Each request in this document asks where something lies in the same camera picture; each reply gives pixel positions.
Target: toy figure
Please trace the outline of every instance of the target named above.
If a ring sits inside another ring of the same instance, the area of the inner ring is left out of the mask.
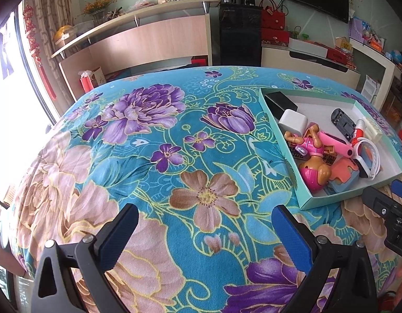
[[[314,124],[303,138],[288,131],[284,135],[287,142],[297,145],[295,149],[302,155],[310,155],[308,161],[299,165],[299,172],[311,192],[323,189],[331,176],[330,166],[323,161],[324,145],[318,136],[319,131],[318,125]]]

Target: red hanging ornament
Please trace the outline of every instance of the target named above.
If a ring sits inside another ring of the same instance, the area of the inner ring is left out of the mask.
[[[49,83],[49,80],[46,76],[45,69],[43,68],[43,65],[42,65],[42,59],[39,56],[40,46],[36,42],[36,39],[35,39],[36,25],[33,23],[32,17],[33,17],[33,8],[27,4],[23,11],[23,19],[24,19],[24,25],[26,27],[26,37],[29,40],[30,54],[35,59],[35,61],[38,63],[39,75],[43,81],[43,84],[45,85],[45,89],[46,89],[47,93],[49,94],[49,96],[52,100],[55,100],[56,94],[54,93],[54,90]]]

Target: bottle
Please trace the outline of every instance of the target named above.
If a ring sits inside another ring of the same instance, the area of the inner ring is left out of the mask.
[[[363,138],[364,137],[364,130],[366,128],[366,124],[364,123],[364,120],[357,120],[356,122],[356,128],[354,129],[353,132],[353,138],[351,140],[351,146],[354,147],[356,143],[358,143],[358,138]]]

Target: floral bedspread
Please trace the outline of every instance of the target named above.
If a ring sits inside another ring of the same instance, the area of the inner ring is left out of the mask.
[[[258,102],[264,87],[358,100],[402,157],[384,118],[328,79],[248,67],[126,78],[83,96],[52,130],[16,195],[14,254],[33,275],[48,239],[66,244],[96,234],[131,202],[139,225],[106,273],[130,312],[277,313],[304,278],[272,228],[270,213],[284,204],[332,242],[363,239],[379,293],[400,283],[402,261],[385,248],[383,221],[360,198],[299,211]],[[75,280],[97,312],[79,273]]]

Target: blue gripper pad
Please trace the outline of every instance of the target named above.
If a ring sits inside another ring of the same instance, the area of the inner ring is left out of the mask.
[[[98,232],[94,248],[97,250],[101,271],[105,272],[114,268],[138,222],[137,207],[126,204],[114,220],[105,224]]]
[[[402,198],[402,181],[393,180],[391,184],[391,191],[393,194],[396,194],[397,196]]]
[[[296,269],[308,275],[316,257],[313,234],[304,224],[298,223],[283,205],[273,209],[272,225]]]

